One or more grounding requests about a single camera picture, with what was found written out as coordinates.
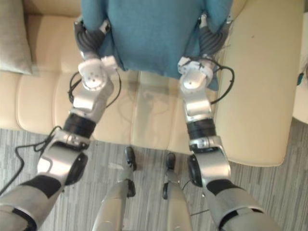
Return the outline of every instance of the sofa armrest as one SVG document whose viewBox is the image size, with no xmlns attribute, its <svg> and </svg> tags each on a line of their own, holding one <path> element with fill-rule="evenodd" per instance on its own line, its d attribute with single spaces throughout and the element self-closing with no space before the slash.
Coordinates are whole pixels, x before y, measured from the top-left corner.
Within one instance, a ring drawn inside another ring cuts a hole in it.
<svg viewBox="0 0 308 231">
<path fill-rule="evenodd" d="M 80 0 L 23 0 L 26 14 L 78 17 Z"/>
<path fill-rule="evenodd" d="M 302 0 L 249 0 L 234 22 L 225 65 L 234 88 L 216 125 L 233 162 L 280 165 L 286 154 L 300 57 Z M 224 73 L 221 92 L 229 84 Z"/>
</svg>

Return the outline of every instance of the black wheel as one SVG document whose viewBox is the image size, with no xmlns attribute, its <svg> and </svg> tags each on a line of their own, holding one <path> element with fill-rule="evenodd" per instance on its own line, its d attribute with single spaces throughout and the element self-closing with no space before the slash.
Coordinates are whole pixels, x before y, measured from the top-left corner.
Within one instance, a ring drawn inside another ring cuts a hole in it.
<svg viewBox="0 0 308 231">
<path fill-rule="evenodd" d="M 127 147 L 125 148 L 124 152 L 125 152 L 127 163 L 129 165 L 132 165 L 133 170 L 135 171 L 137 169 L 137 163 L 136 163 L 136 157 L 135 157 L 134 150 L 132 149 L 132 147 Z"/>
<path fill-rule="evenodd" d="M 132 180 L 128 180 L 128 193 L 127 197 L 134 197 L 136 195 L 135 184 Z"/>
<path fill-rule="evenodd" d="M 174 170 L 175 161 L 176 161 L 175 154 L 174 153 L 169 153 L 167 155 L 167 158 L 166 158 L 167 170 Z"/>
<path fill-rule="evenodd" d="M 163 199 L 168 199 L 168 183 L 164 183 L 163 187 Z"/>
</svg>

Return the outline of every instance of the striped carpet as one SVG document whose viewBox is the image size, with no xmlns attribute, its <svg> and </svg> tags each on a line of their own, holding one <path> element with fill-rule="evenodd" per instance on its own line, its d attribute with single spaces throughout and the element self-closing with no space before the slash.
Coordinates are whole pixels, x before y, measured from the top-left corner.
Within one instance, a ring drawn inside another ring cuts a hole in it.
<svg viewBox="0 0 308 231">
<path fill-rule="evenodd" d="M 36 143 L 45 136 L 24 131 L 0 129 L 0 187 L 19 166 L 14 147 Z M 247 189 L 284 231 L 308 230 L 308 125 L 293 120 L 285 162 L 280 167 L 248 167 L 231 164 L 233 181 Z M 91 230 L 101 200 L 116 181 L 119 166 L 124 163 L 124 146 L 95 141 L 82 180 L 67 187 L 40 230 Z M 165 230 L 167 204 L 161 197 L 166 152 L 135 148 L 138 171 L 134 173 L 136 196 L 128 199 L 124 230 Z M 25 169 L 13 185 L 35 175 L 38 154 L 22 150 Z M 183 185 L 187 179 L 186 156 L 177 154 L 176 171 Z M 195 213 L 207 208 L 201 190 L 188 184 L 184 190 L 189 210 Z M 215 231 L 208 212 L 192 217 L 196 231 Z"/>
</svg>

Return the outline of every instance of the teal fabric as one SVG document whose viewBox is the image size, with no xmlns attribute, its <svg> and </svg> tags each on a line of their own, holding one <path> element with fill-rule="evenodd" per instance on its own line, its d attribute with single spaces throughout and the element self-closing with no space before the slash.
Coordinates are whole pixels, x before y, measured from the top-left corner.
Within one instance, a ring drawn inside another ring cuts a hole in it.
<svg viewBox="0 0 308 231">
<path fill-rule="evenodd" d="M 217 32 L 224 24 L 232 0 L 82 0 L 88 30 L 98 29 L 108 18 L 108 33 L 100 55 L 114 55 L 124 70 L 150 71 L 180 78 L 182 56 L 199 56 L 198 18 L 208 15 Z"/>
</svg>

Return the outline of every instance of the black cable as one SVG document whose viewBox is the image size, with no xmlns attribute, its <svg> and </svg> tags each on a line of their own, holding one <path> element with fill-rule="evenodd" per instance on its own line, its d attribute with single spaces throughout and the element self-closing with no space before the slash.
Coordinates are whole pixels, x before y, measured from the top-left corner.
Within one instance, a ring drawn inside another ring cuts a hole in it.
<svg viewBox="0 0 308 231">
<path fill-rule="evenodd" d="M 29 148 L 29 147 L 33 147 L 33 150 L 38 153 L 40 152 L 40 156 L 43 154 L 46 146 L 48 145 L 48 143 L 51 141 L 51 139 L 53 138 L 53 132 L 57 129 L 60 128 L 60 126 L 55 126 L 52 131 L 49 133 L 49 135 L 47 136 L 46 139 L 44 139 L 43 141 L 39 142 L 39 143 L 34 143 L 34 144 L 28 144 L 28 145 L 21 145 L 21 146 L 17 146 L 15 148 L 15 155 L 16 157 L 19 159 L 20 161 L 20 166 L 18 168 L 18 170 L 16 171 L 16 173 L 12 176 L 12 178 L 9 180 L 9 182 L 7 182 L 3 188 L 0 191 L 0 196 L 8 189 L 8 187 L 16 180 L 16 178 L 19 176 L 19 174 L 21 173 L 21 171 L 23 170 L 24 166 L 25 166 L 25 162 L 23 160 L 23 158 L 20 156 L 18 149 L 20 148 Z"/>
<path fill-rule="evenodd" d="M 188 180 L 188 181 L 184 184 L 184 186 L 183 186 L 183 188 L 182 188 L 182 191 L 185 189 L 186 185 L 187 185 L 189 182 L 191 182 L 191 180 Z"/>
<path fill-rule="evenodd" d="M 120 96 L 120 93 L 121 93 L 121 90 L 122 90 L 122 81 L 121 81 L 121 76 L 120 74 L 118 73 L 118 71 L 116 72 L 117 73 L 117 76 L 119 78 L 119 91 L 116 95 L 116 97 L 106 106 L 106 108 L 108 108 L 109 106 L 111 106 Z"/>
<path fill-rule="evenodd" d="M 76 83 L 72 84 L 73 83 L 73 79 L 79 74 L 79 71 L 75 72 L 73 74 L 73 76 L 71 77 L 71 80 L 69 81 L 69 90 L 67 92 L 68 94 L 68 98 L 69 98 L 69 101 L 71 103 L 74 102 L 74 96 L 73 96 L 73 91 L 74 89 L 78 86 L 78 84 L 81 82 L 81 79 L 79 79 Z"/>
<path fill-rule="evenodd" d="M 226 89 L 226 91 L 222 94 L 222 96 L 220 96 L 218 99 L 214 100 L 211 102 L 211 105 L 218 103 L 220 100 L 222 100 L 223 98 L 225 98 L 228 93 L 231 91 L 233 85 L 234 85 L 234 81 L 235 81 L 235 72 L 232 68 L 228 67 L 228 66 L 223 66 L 221 64 L 219 64 L 216 60 L 211 59 L 211 58 L 207 58 L 207 57 L 190 57 L 190 59 L 192 61 L 199 61 L 199 60 L 207 60 L 210 61 L 212 63 L 214 63 L 216 66 L 218 66 L 218 69 L 214 71 L 214 73 L 218 72 L 218 71 L 222 71 L 222 70 L 228 70 L 231 72 L 231 80 L 230 80 L 230 85 L 228 86 L 228 88 Z"/>
<path fill-rule="evenodd" d="M 116 95 L 116 97 L 106 106 L 106 108 L 108 108 L 109 106 L 111 106 L 117 99 L 118 97 L 120 96 L 120 93 L 121 93 L 121 90 L 122 90 L 122 80 L 121 80 L 121 76 L 119 74 L 119 72 L 116 72 L 117 75 L 118 75 L 118 78 L 119 78 L 119 91 Z M 74 78 L 79 74 L 79 72 L 75 72 L 72 77 L 71 77 L 71 80 L 69 81 L 69 90 L 67 92 L 68 94 L 68 98 L 69 98 L 69 101 L 71 103 L 74 102 L 74 95 L 73 95 L 73 91 L 74 89 L 78 86 L 79 83 L 81 83 L 81 79 L 79 79 L 76 83 L 73 84 L 73 80 Z"/>
<path fill-rule="evenodd" d="M 209 210 L 209 209 L 206 209 L 206 210 L 203 210 L 203 211 L 200 211 L 200 212 L 197 212 L 197 213 L 193 213 L 193 214 L 191 214 L 191 217 L 192 217 L 192 216 L 195 216 L 195 215 L 198 215 L 198 214 L 201 214 L 201 213 L 208 212 L 208 211 L 210 211 L 210 210 Z"/>
<path fill-rule="evenodd" d="M 183 188 L 182 188 L 182 191 L 185 189 L 186 185 L 187 185 L 189 182 L 191 182 L 191 180 L 188 180 L 188 181 L 184 184 L 184 186 L 183 186 Z M 192 216 L 195 216 L 195 215 L 198 215 L 198 214 L 201 214 L 201 213 L 205 213 L 205 212 L 207 212 L 207 211 L 209 211 L 209 209 L 206 209 L 206 210 L 203 210 L 203 211 L 200 211 L 200 212 L 197 212 L 197 213 L 190 214 L 190 216 L 192 217 Z"/>
<path fill-rule="evenodd" d="M 220 70 L 229 70 L 232 74 L 231 80 L 230 80 L 230 84 L 228 86 L 228 88 L 226 89 L 226 91 L 222 94 L 222 96 L 220 96 L 218 99 L 214 100 L 211 102 L 211 105 L 218 103 L 220 100 L 222 100 L 223 98 L 225 98 L 228 93 L 231 91 L 233 85 L 234 85 L 234 80 L 235 80 L 235 73 L 234 70 L 228 66 L 222 66 L 222 68 Z"/>
</svg>

